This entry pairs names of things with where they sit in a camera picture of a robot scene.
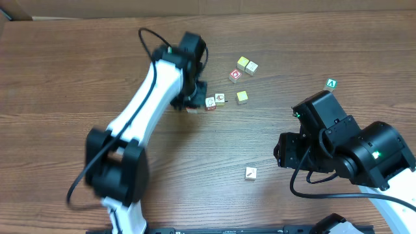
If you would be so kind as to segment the brown animal wooden block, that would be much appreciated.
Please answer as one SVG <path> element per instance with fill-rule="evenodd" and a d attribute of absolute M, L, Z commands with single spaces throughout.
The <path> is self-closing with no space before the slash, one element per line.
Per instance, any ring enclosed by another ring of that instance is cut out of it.
<path fill-rule="evenodd" d="M 217 106 L 224 106 L 225 105 L 225 94 L 215 94 L 214 100 Z"/>

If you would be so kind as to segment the yellow wooden block centre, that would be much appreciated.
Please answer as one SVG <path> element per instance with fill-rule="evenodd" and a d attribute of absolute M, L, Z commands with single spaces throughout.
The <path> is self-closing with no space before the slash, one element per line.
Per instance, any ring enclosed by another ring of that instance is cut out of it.
<path fill-rule="evenodd" d="M 237 103 L 239 105 L 245 104 L 248 101 L 248 95 L 246 91 L 237 92 Z"/>

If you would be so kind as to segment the hammer picture wooden block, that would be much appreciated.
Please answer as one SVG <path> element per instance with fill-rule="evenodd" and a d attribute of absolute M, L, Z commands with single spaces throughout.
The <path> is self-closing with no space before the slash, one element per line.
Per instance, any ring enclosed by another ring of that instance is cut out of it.
<path fill-rule="evenodd" d="M 255 180 L 257 178 L 257 168 L 246 167 L 245 179 Z"/>

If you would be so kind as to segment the yellow wooden block upper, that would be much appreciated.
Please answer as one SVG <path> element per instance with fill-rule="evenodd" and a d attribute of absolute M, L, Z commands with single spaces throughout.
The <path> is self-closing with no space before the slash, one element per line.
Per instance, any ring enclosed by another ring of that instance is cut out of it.
<path fill-rule="evenodd" d="M 241 56 L 240 59 L 237 61 L 237 68 L 244 71 L 246 66 L 249 64 L 250 60 L 244 56 Z"/>

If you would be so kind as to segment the red picture wooden block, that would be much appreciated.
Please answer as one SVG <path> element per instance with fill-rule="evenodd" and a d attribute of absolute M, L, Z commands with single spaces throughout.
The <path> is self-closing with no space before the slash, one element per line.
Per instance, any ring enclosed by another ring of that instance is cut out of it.
<path fill-rule="evenodd" d="M 207 111 L 215 110 L 216 109 L 216 102 L 214 97 L 207 97 L 205 99 L 205 109 Z"/>

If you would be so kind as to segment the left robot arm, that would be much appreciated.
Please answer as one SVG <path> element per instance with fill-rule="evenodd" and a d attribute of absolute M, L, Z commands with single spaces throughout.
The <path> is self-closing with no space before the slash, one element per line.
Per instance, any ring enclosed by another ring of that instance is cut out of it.
<path fill-rule="evenodd" d="M 150 176 L 150 136 L 169 105 L 179 111 L 205 105 L 207 83 L 199 76 L 208 48 L 200 35 L 186 32 L 177 46 L 164 40 L 148 56 L 148 74 L 126 108 L 106 130 L 88 133 L 85 167 L 76 179 L 84 179 L 107 208 L 109 233 L 147 232 L 140 201 Z"/>

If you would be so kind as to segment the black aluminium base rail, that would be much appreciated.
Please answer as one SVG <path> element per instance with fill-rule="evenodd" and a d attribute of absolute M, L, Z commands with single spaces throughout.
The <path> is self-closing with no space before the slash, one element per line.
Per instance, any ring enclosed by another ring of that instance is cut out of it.
<path fill-rule="evenodd" d="M 174 229 L 172 227 L 164 228 L 146 228 L 146 234 L 309 234 L 312 225 L 286 225 L 283 227 L 270 228 L 245 228 L 245 229 Z"/>

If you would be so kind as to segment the red circle wooden block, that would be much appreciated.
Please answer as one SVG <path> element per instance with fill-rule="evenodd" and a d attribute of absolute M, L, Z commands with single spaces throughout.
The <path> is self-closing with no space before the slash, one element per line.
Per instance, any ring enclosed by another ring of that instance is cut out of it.
<path fill-rule="evenodd" d="M 242 76 L 242 73 L 238 69 L 234 69 L 229 73 L 229 80 L 232 83 L 236 83 Z"/>

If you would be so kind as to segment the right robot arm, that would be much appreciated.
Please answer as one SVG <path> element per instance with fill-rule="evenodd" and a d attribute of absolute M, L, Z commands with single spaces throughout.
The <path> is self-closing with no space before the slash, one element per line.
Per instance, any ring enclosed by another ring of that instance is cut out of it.
<path fill-rule="evenodd" d="M 307 199 L 367 198 L 393 233 L 415 232 L 415 156 L 391 125 L 359 127 L 328 90 L 292 107 L 299 133 L 282 133 L 274 148 L 278 166 L 292 168 L 291 192 Z M 344 178 L 358 193 L 306 194 L 294 188 L 299 171 Z"/>

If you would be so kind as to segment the green V wooden block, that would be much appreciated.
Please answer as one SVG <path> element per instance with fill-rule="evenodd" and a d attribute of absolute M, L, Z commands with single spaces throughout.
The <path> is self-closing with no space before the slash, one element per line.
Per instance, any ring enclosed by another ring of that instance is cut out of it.
<path fill-rule="evenodd" d="M 328 90 L 329 92 L 333 92 L 337 87 L 338 82 L 335 79 L 328 79 L 324 86 L 324 90 Z"/>

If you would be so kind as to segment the white wooden block upper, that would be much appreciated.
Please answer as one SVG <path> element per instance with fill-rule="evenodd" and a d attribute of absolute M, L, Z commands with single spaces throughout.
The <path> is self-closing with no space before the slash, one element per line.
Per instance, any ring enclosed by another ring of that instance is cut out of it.
<path fill-rule="evenodd" d="M 245 67 L 245 72 L 248 73 L 251 76 L 254 76 L 255 72 L 258 69 L 258 65 L 254 63 L 253 61 L 249 61 L 249 63 Z"/>

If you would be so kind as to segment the red Y wooden block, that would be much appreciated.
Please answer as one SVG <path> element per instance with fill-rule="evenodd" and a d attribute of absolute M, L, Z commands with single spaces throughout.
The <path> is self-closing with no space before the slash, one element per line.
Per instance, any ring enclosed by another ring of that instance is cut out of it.
<path fill-rule="evenodd" d="M 191 114 L 197 114 L 197 113 L 198 113 L 198 110 L 197 110 L 196 108 L 190 108 L 190 107 L 187 107 L 187 108 L 186 108 L 186 111 L 187 111 L 188 113 L 191 113 Z"/>

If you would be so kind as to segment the yellow wooden block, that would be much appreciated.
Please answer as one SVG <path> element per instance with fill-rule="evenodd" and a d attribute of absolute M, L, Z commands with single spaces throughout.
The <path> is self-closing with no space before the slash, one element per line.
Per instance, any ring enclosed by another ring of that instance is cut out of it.
<path fill-rule="evenodd" d="M 248 95 L 246 91 L 237 92 L 237 103 L 239 105 L 245 104 L 248 101 Z"/>
<path fill-rule="evenodd" d="M 246 66 L 249 64 L 250 60 L 244 56 L 241 56 L 240 59 L 237 61 L 237 68 L 244 71 Z"/>

